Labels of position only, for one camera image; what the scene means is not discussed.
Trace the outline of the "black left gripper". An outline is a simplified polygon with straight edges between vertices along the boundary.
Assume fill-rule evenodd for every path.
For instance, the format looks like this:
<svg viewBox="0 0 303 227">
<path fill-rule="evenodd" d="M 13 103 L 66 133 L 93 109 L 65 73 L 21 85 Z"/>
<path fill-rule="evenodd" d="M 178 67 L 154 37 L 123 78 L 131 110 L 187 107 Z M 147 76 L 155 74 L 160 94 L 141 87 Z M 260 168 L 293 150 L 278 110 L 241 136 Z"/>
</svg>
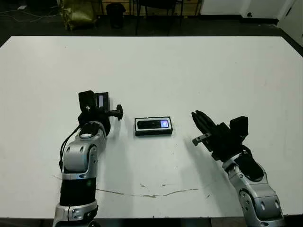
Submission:
<svg viewBox="0 0 303 227">
<path fill-rule="evenodd" d="M 109 111 L 104 111 L 103 109 L 98 108 L 83 109 L 78 117 L 78 122 L 81 128 L 89 122 L 101 123 L 107 136 L 111 129 L 109 117 L 114 116 L 120 121 L 123 118 L 123 115 L 123 107 L 120 104 L 116 106 L 116 110 Z"/>
</svg>

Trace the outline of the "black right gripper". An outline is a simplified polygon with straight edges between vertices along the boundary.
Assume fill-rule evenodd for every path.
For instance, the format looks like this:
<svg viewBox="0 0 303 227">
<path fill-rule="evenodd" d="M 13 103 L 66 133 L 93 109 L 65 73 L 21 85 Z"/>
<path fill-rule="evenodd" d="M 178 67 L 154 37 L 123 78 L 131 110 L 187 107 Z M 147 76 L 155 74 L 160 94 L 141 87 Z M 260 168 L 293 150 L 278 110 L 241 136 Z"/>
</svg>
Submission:
<svg viewBox="0 0 303 227">
<path fill-rule="evenodd" d="M 242 153 L 246 127 L 230 128 L 225 123 L 215 125 L 208 115 L 199 110 L 192 112 L 191 115 L 196 127 L 202 132 L 202 135 L 192 140 L 195 146 L 203 143 L 212 153 L 213 159 L 220 161 L 227 161 Z"/>
</svg>

